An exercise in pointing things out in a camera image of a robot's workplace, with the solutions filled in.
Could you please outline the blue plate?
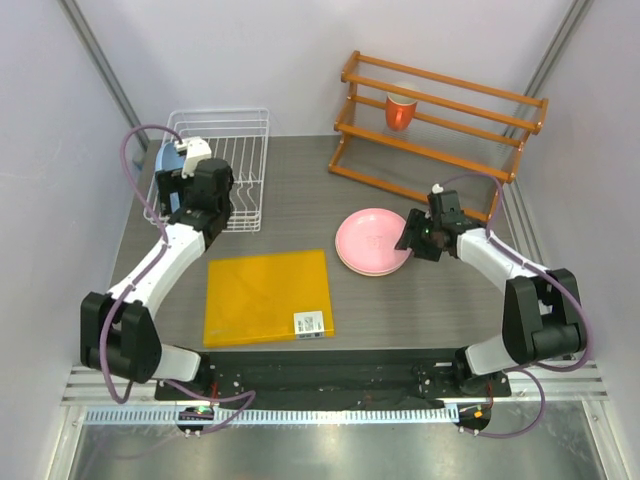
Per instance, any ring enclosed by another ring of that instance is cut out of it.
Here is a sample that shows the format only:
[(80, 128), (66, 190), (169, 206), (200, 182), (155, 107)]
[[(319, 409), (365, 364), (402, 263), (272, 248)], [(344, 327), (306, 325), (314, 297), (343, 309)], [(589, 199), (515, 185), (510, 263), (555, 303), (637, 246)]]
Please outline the blue plate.
[[(155, 171), (181, 169), (184, 165), (184, 158), (180, 156), (172, 142), (164, 144), (156, 155)], [(179, 194), (171, 192), (168, 196), (168, 203), (163, 209), (163, 215), (168, 216), (180, 207)]]

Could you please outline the pink plate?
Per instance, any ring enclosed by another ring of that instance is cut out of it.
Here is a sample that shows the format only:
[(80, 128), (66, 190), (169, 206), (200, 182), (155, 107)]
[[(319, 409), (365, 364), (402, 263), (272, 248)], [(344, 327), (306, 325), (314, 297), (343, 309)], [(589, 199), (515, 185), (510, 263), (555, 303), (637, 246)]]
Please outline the pink plate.
[[(347, 253), (381, 253), (395, 249), (406, 220), (397, 213), (382, 208), (367, 208), (349, 215), (335, 235), (335, 249)], [(408, 253), (411, 250), (400, 250)]]

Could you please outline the purple plate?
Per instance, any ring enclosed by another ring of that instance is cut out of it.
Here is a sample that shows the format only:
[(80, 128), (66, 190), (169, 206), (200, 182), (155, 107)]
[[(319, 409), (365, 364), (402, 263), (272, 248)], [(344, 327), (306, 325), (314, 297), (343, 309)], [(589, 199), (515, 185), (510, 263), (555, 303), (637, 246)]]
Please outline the purple plate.
[(382, 251), (381, 253), (351, 251), (345, 253), (337, 249), (336, 253), (346, 267), (349, 266), (354, 269), (370, 272), (400, 269), (409, 259), (408, 253), (401, 253), (395, 250), (392, 252)]

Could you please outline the orange plate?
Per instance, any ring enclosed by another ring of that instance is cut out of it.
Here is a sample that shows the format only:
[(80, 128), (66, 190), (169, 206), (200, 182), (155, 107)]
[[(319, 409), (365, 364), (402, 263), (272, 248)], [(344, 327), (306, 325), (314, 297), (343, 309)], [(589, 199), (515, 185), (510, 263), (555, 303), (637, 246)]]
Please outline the orange plate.
[(366, 276), (366, 277), (383, 277), (383, 276), (387, 276), (390, 275), (394, 272), (396, 272), (399, 268), (396, 269), (389, 269), (389, 270), (384, 270), (384, 271), (363, 271), (363, 270), (358, 270), (358, 269), (354, 269), (351, 268), (349, 266), (347, 266), (348, 269), (356, 274), (362, 275), (362, 276)]

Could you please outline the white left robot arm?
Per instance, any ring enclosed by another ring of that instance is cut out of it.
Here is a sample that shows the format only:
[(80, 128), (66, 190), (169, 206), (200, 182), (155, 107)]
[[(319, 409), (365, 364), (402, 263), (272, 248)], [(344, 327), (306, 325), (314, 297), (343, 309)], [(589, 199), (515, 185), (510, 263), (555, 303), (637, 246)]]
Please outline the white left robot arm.
[(203, 160), (182, 181), (180, 208), (165, 234), (143, 260), (106, 293), (89, 293), (80, 307), (80, 358), (91, 369), (135, 383), (176, 380), (190, 398), (205, 397), (213, 385), (203, 357), (161, 342), (154, 317), (187, 268), (226, 229), (232, 213), (230, 165)]

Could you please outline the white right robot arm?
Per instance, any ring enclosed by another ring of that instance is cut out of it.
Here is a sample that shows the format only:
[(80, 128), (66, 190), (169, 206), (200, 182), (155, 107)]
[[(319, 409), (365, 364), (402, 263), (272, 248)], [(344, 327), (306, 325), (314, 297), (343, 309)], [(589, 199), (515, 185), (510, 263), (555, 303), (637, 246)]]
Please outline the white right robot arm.
[(455, 352), (451, 380), (457, 391), (477, 395), (500, 372), (546, 367), (550, 358), (587, 351), (589, 328), (570, 271), (550, 270), (509, 247), (463, 211), (454, 190), (435, 185), (428, 203), (428, 211), (410, 211), (397, 249), (432, 262), (448, 253), (503, 295), (500, 333)]

